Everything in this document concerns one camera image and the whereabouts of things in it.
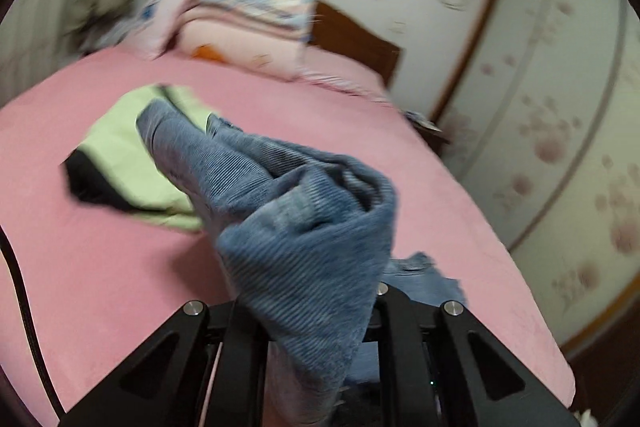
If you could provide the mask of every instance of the bedside table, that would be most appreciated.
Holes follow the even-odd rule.
[[[444,133],[439,129],[432,129],[430,127],[423,126],[422,124],[407,118],[409,123],[415,129],[422,139],[427,143],[429,148],[438,156],[442,155],[444,146],[449,145],[451,142],[445,138]]]

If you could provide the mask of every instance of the headboard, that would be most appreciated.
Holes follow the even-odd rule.
[[[379,73],[389,88],[402,48],[369,32],[356,21],[324,1],[318,1],[310,44],[357,60]]]

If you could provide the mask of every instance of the denim fabric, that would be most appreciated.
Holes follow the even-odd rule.
[[[431,306],[440,306],[446,301],[458,301],[466,305],[466,299],[458,281],[446,279],[433,261],[422,252],[409,259],[392,259],[382,275],[383,282],[395,286],[410,299]],[[378,344],[360,344],[358,353],[349,370],[348,385],[380,381]]]
[[[162,100],[137,125],[158,169],[191,198],[239,298],[276,340],[276,406],[294,425],[320,425],[390,257],[391,183],[350,156],[245,134],[214,115],[204,133]]]

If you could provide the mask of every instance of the brown wooden frame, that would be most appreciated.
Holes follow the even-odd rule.
[[[458,85],[462,81],[462,77],[466,73],[466,70],[469,67],[471,59],[473,58],[473,55],[476,51],[476,48],[478,47],[480,39],[484,34],[484,30],[486,29],[487,23],[489,22],[489,17],[494,12],[495,4],[497,1],[498,0],[487,0],[484,11],[482,12],[482,15],[478,20],[478,24],[476,25],[476,28],[471,33],[471,37],[468,41],[469,44],[466,47],[465,52],[462,54],[456,69],[454,70],[453,74],[451,75],[451,78],[449,79],[449,82],[447,83],[446,87],[442,91],[442,94],[438,99],[438,103],[436,104],[436,107],[431,113],[432,121],[438,123],[438,120],[440,120],[440,118],[442,117],[442,114],[444,113],[444,110],[446,109],[447,104],[453,98],[453,95],[455,94],[456,89],[458,89]]]
[[[379,73],[388,89],[402,48],[369,32],[333,6],[318,1],[310,44],[352,58]]]

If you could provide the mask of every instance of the pink bed sheet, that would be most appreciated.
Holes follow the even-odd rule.
[[[203,235],[152,227],[66,191],[61,163],[128,90],[187,85],[255,132],[347,153],[399,191],[394,256],[431,255],[471,311],[566,405],[574,378],[511,257],[466,192],[392,107],[169,53],[110,49],[71,65],[0,111],[0,223],[17,253],[40,344],[68,410],[185,301],[227,298]],[[0,267],[0,364],[45,426],[40,386],[8,270]]]

